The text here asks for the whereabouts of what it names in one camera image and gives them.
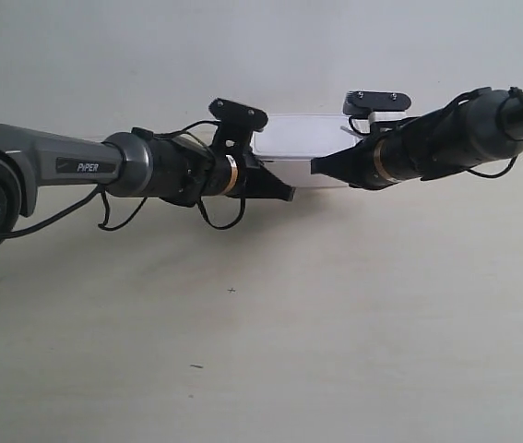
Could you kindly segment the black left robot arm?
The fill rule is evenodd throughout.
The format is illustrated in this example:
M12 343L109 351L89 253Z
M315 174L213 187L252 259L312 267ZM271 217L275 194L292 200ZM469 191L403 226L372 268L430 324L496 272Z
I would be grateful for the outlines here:
M204 219L207 197L236 198L241 206L249 199L293 199L293 187L254 155L252 128L214 125L214 138L206 143L189 127L170 133L135 127L91 141L0 123L0 245L61 220L95 197L158 198L196 207ZM45 186L93 189L49 219L17 230Z

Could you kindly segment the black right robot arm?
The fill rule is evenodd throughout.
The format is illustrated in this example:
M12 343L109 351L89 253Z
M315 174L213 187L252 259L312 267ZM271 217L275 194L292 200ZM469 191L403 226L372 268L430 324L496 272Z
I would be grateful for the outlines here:
M445 106L378 125L353 146L314 157L312 174L378 191L419 179L476 174L477 167L523 153L523 90L463 92Z

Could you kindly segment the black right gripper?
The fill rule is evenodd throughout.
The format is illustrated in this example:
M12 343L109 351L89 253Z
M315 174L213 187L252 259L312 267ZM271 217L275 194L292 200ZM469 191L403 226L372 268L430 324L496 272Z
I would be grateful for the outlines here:
M397 136L370 136L354 146L310 162L310 174L320 174L360 189L385 189L399 183L384 166L382 151Z

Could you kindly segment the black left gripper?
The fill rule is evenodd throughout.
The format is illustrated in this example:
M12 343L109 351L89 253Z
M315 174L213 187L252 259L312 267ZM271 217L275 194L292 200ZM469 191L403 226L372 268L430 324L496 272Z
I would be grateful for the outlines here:
M231 154L216 158L214 195L244 199L293 201L295 189L254 158Z

